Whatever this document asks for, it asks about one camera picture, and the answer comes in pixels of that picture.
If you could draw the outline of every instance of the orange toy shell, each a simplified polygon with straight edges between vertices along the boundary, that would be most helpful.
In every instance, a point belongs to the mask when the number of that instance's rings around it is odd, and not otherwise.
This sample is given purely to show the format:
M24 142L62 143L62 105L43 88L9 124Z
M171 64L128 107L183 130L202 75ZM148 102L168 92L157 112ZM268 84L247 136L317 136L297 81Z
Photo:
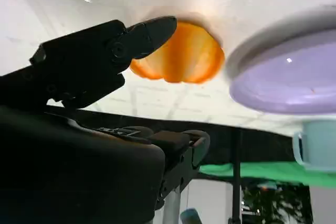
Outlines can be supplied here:
M219 43L204 28L178 22L174 35L161 48L132 60L131 70L151 80L202 83L213 78L223 62Z

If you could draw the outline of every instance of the teal mug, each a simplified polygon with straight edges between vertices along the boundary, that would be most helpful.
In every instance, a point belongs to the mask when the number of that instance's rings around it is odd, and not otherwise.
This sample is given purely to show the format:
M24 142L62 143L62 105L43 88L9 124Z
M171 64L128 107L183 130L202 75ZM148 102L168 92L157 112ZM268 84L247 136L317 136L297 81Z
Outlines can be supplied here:
M293 136L292 144L296 162L305 169L336 172L336 120L304 122L303 131Z

